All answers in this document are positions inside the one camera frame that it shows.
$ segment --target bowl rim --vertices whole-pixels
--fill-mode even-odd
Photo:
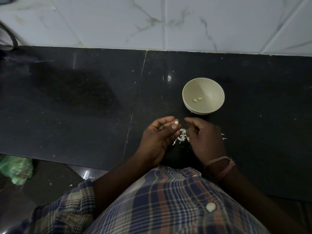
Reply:
[[[193,80],[196,80],[196,79],[208,79],[208,80],[211,80],[211,81],[215,82],[213,79],[209,79],[209,78],[205,78],[205,77],[199,77],[199,78],[191,79],[189,82],[191,82],[191,81],[193,81]],[[223,102],[222,102],[222,104],[220,105],[220,107],[222,107],[222,105],[223,105],[223,103],[224,103],[224,101],[225,101],[224,90],[222,89],[222,87],[221,87],[217,82],[215,82],[215,83],[218,85],[218,87],[220,87],[220,89],[222,90],[222,93],[223,93]],[[213,112],[215,112],[216,110],[218,110],[218,109],[220,108],[220,107],[218,107],[216,110],[214,110],[214,111],[208,111],[208,112],[201,112],[201,111],[194,110],[194,109],[193,109],[192,107],[190,107],[190,106],[185,102],[185,100],[184,100],[184,95],[183,95],[183,93],[184,93],[185,86],[183,87],[183,90],[182,90],[183,102],[184,102],[189,108],[191,108],[193,111],[199,112],[199,113],[207,113],[207,114],[208,114],[208,113],[213,113]]]

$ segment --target left hand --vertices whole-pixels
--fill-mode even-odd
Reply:
[[[142,140],[136,156],[148,162],[150,167],[156,167],[165,155],[167,146],[180,135],[181,124],[174,116],[163,117],[155,120],[143,132]]]

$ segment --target hand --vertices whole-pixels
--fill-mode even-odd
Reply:
[[[189,125],[192,149],[203,165],[210,160],[226,156],[221,129],[200,118],[185,118]]]
[[[144,159],[153,168],[165,155],[167,146],[180,135],[181,124],[173,116],[159,118],[150,124],[143,132],[142,140],[136,156]]]

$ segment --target shirt button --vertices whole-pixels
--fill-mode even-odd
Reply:
[[[211,202],[211,203],[208,203],[206,205],[206,209],[208,210],[208,212],[213,212],[216,210],[216,204]]]

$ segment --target shirt sleeve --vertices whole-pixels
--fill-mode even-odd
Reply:
[[[36,207],[29,219],[9,234],[82,234],[93,222],[95,198],[92,182],[86,180],[49,205]]]

